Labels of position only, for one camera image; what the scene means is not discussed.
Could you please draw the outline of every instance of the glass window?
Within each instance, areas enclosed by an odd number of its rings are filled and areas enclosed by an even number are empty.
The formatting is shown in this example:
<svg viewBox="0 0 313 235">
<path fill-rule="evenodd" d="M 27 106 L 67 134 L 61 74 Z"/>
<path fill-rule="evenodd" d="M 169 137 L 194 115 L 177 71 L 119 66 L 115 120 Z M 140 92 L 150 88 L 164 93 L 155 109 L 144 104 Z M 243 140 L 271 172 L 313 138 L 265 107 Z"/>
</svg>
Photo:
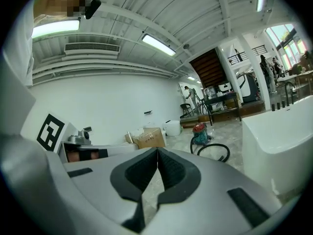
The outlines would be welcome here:
<svg viewBox="0 0 313 235">
<path fill-rule="evenodd" d="M 285 24 L 285 26 L 287 27 L 287 29 L 290 31 L 292 31 L 292 29 L 294 28 L 292 24 Z"/>
<path fill-rule="evenodd" d="M 286 67 L 287 70 L 291 68 L 288 57 L 286 54 L 283 55 L 283 62 L 284 62 L 284 67 Z"/>
<path fill-rule="evenodd" d="M 301 39 L 298 41 L 298 48 L 299 48 L 299 50 L 300 50 L 301 53 L 305 53 L 306 50 L 307 50 L 307 49 L 305 48 L 305 46 L 304 46 L 304 44 L 303 44 L 303 42 L 302 42 Z"/>
<path fill-rule="evenodd" d="M 275 44 L 275 46 L 277 47 L 279 45 L 279 40 L 277 39 L 277 37 L 275 36 L 275 34 L 273 33 L 273 31 L 270 28 L 266 29 L 266 33 L 268 34 L 268 36 L 272 39 L 273 43 Z"/>
<path fill-rule="evenodd" d="M 287 31 L 286 27 L 284 25 L 278 25 L 271 27 L 272 31 L 276 34 L 278 37 L 279 41 L 284 41 L 284 39 L 287 37 L 289 32 Z"/>
<path fill-rule="evenodd" d="M 285 46 L 284 49 L 286 51 L 286 54 L 287 54 L 287 56 L 289 58 L 289 61 L 290 61 L 291 65 L 294 65 L 296 63 L 296 61 L 293 58 L 293 55 L 291 53 L 291 50 L 290 50 L 289 46 Z"/>
<path fill-rule="evenodd" d="M 293 53 L 293 56 L 296 59 L 296 62 L 299 62 L 300 61 L 300 53 L 299 53 L 298 48 L 295 45 L 293 40 L 289 43 L 289 47 L 290 47 L 290 49 L 291 49 L 291 51 Z"/>
</svg>

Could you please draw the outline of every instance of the person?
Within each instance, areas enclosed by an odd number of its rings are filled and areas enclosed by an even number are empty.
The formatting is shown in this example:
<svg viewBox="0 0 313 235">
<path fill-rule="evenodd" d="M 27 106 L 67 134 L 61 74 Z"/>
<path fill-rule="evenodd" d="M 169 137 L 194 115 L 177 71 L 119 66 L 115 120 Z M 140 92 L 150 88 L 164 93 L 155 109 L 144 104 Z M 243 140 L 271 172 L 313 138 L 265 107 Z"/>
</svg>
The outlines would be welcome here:
<svg viewBox="0 0 313 235">
<path fill-rule="evenodd" d="M 274 80 L 274 73 L 271 69 L 271 67 L 273 67 L 272 64 L 270 64 L 264 55 L 261 55 L 261 68 L 263 70 L 263 72 L 265 72 L 265 78 L 267 77 L 267 74 L 268 74 L 268 83 L 269 83 L 269 89 L 270 89 L 270 92 L 272 94 L 275 94 L 277 93 L 276 91 L 276 87 L 275 87 L 275 80 Z"/>
<path fill-rule="evenodd" d="M 85 9 L 85 0 L 31 0 L 20 13 L 2 48 L 2 58 L 18 79 L 32 85 L 34 58 L 32 55 L 32 32 L 45 16 L 65 18 Z"/>
<path fill-rule="evenodd" d="M 239 58 L 240 62 L 242 62 L 242 61 L 243 61 L 243 59 L 241 58 L 241 55 L 239 54 L 239 52 L 237 51 L 237 49 L 235 49 L 235 52 L 236 52 L 236 54 L 237 54 L 237 56 L 238 56 L 238 58 Z"/>
<path fill-rule="evenodd" d="M 188 95 L 188 97 L 186 97 L 186 99 L 191 98 L 191 101 L 192 101 L 192 103 L 195 106 L 195 112 L 198 112 L 198 105 L 197 105 L 197 102 L 196 102 L 196 95 L 197 94 L 196 94 L 195 89 L 191 89 L 188 86 L 185 86 L 185 90 L 189 91 L 189 95 Z"/>
<path fill-rule="evenodd" d="M 274 64 L 274 69 L 276 71 L 276 75 L 280 76 L 280 74 L 283 72 L 282 66 L 279 63 L 278 60 L 276 60 L 276 58 L 273 57 L 273 64 Z"/>
</svg>

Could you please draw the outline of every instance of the chair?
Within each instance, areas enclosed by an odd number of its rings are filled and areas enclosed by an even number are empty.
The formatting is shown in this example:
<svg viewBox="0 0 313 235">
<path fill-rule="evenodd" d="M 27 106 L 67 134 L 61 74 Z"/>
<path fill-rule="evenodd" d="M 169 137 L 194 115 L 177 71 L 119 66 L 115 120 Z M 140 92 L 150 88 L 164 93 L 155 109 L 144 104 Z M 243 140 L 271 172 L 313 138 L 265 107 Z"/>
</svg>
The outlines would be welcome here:
<svg viewBox="0 0 313 235">
<path fill-rule="evenodd" d="M 180 107 L 182 108 L 182 113 L 183 113 L 183 115 L 189 114 L 189 116 L 191 116 L 190 110 L 191 110 L 191 112 L 192 112 L 192 115 L 194 114 L 194 112 L 193 112 L 193 110 L 192 110 L 190 104 L 181 104 Z"/>
<path fill-rule="evenodd" d="M 197 100 L 199 100 L 199 102 L 200 102 L 200 104 L 199 104 L 200 113 L 201 113 L 201 106 L 202 106 L 202 114 L 204 114 L 204 108 L 205 108 L 206 112 L 208 112 L 208 110 L 207 110 L 207 108 L 206 108 L 206 106 L 205 106 L 205 103 L 204 103 L 204 98 L 203 98 L 203 99 L 200 99 L 200 98 L 198 97 L 198 95 L 196 95 L 196 97 L 197 97 Z"/>
</svg>

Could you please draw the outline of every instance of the air conditioner vent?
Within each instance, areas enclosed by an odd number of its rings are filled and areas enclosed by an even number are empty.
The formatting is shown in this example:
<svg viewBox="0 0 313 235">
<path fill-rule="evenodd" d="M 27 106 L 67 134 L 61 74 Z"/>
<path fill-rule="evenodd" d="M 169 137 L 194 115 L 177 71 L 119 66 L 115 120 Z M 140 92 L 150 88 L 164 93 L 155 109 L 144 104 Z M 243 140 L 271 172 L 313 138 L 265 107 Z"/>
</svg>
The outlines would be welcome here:
<svg viewBox="0 0 313 235">
<path fill-rule="evenodd" d="M 120 46 L 103 43 L 70 43 L 65 44 L 64 48 L 66 55 L 83 53 L 103 53 L 117 55 L 119 51 Z"/>
</svg>

